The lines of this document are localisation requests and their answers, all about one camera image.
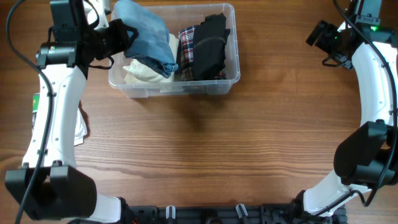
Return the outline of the black cloth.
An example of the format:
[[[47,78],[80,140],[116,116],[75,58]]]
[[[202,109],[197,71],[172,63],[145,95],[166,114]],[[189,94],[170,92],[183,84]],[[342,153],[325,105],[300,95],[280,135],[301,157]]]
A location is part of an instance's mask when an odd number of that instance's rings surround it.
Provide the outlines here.
[[[223,13],[205,17],[193,36],[193,76],[195,81],[213,80],[224,69],[225,47],[230,30]]]

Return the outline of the red navy plaid cloth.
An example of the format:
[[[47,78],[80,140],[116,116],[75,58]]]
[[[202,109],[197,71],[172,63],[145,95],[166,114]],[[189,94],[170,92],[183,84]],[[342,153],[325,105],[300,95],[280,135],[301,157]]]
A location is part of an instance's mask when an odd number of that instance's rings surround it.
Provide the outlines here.
[[[181,74],[182,82],[202,81],[204,78],[196,77],[194,73],[194,32],[196,26],[190,26],[178,33],[179,39],[179,56],[178,73]]]

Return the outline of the blue denim cloth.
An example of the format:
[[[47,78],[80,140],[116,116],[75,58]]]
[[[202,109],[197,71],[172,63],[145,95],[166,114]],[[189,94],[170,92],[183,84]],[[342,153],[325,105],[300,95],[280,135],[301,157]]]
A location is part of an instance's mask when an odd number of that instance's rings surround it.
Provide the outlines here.
[[[169,30],[163,19],[131,0],[116,2],[114,10],[125,25],[137,29],[136,32],[128,32],[129,37],[134,34],[137,37],[130,48],[124,51],[126,58],[138,60],[165,78],[178,70],[169,45]]]

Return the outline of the white printed t-shirt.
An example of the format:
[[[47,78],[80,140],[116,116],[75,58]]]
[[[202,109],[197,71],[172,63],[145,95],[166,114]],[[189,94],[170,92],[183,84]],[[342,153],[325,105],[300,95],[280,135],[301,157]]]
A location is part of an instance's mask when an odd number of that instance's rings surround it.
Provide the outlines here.
[[[32,131],[34,130],[35,120],[39,107],[40,93],[35,93],[32,97]],[[83,119],[80,109],[77,111],[74,146],[84,143],[84,137],[88,134],[85,120]]]

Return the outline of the cream cloth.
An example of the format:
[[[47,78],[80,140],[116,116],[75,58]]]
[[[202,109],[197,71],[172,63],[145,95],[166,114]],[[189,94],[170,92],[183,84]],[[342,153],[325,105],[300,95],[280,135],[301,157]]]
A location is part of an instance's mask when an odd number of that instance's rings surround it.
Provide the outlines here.
[[[178,39],[169,31],[137,38],[131,48],[124,52],[130,64],[123,66],[127,71],[127,83],[173,82],[179,69],[177,63]]]

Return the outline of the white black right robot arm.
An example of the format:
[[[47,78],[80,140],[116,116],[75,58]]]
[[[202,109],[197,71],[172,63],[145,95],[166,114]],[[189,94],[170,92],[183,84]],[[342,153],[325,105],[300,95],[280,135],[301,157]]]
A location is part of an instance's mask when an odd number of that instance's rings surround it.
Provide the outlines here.
[[[343,23],[320,21],[307,38],[327,53],[322,64],[356,72],[361,123],[337,148],[333,170],[292,202],[300,223],[335,222],[355,197],[364,207],[378,190],[397,183],[397,33],[380,25],[380,1],[351,1]]]

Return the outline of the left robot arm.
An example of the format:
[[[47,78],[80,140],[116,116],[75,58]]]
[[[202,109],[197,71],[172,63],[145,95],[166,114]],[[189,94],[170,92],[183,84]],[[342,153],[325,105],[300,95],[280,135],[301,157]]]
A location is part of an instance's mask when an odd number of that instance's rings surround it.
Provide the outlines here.
[[[39,74],[40,98],[34,130],[20,169],[5,185],[32,220],[72,223],[137,223],[121,197],[96,189],[76,168],[75,130],[80,98],[94,60],[127,50],[138,32],[119,19],[107,20],[109,1],[51,1],[53,25],[30,66]]]

